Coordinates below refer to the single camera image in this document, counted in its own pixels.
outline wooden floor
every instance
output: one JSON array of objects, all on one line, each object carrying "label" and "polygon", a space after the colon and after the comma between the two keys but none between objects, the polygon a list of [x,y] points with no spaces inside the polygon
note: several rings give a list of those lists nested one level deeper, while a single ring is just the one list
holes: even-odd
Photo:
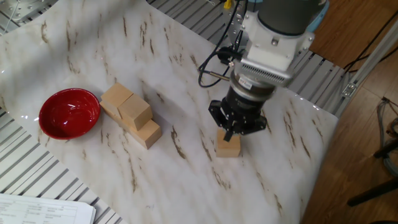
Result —
[{"label": "wooden floor", "polygon": [[310,50],[344,67],[361,53],[396,10],[396,0],[330,0]]},{"label": "wooden floor", "polygon": [[[321,40],[314,43],[313,50],[345,66],[397,9],[395,0],[331,0],[330,12],[335,14],[329,13],[318,30],[317,39]],[[398,103],[398,53],[371,72],[343,113],[302,218],[303,224],[398,221],[398,190],[354,208],[346,205],[352,196],[392,179],[382,160],[373,158],[379,149],[376,106],[383,96]],[[387,106],[384,125],[396,117]],[[398,163],[398,156],[393,158]]]}]

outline marble table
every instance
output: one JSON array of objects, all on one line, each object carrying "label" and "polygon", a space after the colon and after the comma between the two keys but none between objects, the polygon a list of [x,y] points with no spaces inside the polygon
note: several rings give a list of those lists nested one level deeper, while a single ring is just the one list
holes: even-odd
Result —
[{"label": "marble table", "polygon": [[[299,223],[337,118],[279,88],[269,127],[217,158],[207,108],[228,83],[202,89],[196,71],[213,45],[144,0],[59,0],[0,49],[0,106],[128,223]],[[152,106],[163,136],[148,151],[104,115],[71,141],[41,132],[50,95],[115,82]]]}]

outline paper sheet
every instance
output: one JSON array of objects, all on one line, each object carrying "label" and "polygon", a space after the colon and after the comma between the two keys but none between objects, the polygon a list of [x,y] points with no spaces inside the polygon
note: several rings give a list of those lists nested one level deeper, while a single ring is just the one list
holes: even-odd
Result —
[{"label": "paper sheet", "polygon": [[83,202],[0,194],[0,224],[92,224],[94,215]]}]

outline stacked wooden blocks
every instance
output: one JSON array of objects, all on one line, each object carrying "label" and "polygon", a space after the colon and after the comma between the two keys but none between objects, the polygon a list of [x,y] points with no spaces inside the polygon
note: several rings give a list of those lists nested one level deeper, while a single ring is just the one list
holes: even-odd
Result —
[{"label": "stacked wooden blocks", "polygon": [[120,83],[101,96],[105,113],[146,149],[161,136],[160,126],[152,120],[150,105]]},{"label": "stacked wooden blocks", "polygon": [[224,141],[225,131],[217,130],[217,157],[238,157],[241,153],[241,137],[240,135],[232,136],[229,142]]}]

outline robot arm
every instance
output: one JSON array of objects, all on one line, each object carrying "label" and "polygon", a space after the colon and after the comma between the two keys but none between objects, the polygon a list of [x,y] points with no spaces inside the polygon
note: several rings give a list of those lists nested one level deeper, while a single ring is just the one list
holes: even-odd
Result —
[{"label": "robot arm", "polygon": [[209,111],[218,126],[233,134],[249,134],[266,128],[261,114],[277,86],[293,79],[290,68],[299,51],[309,48],[314,34],[306,32],[322,0],[263,0],[258,12],[247,12],[241,30],[249,40],[242,58],[230,65],[230,88],[222,101],[213,100]]}]

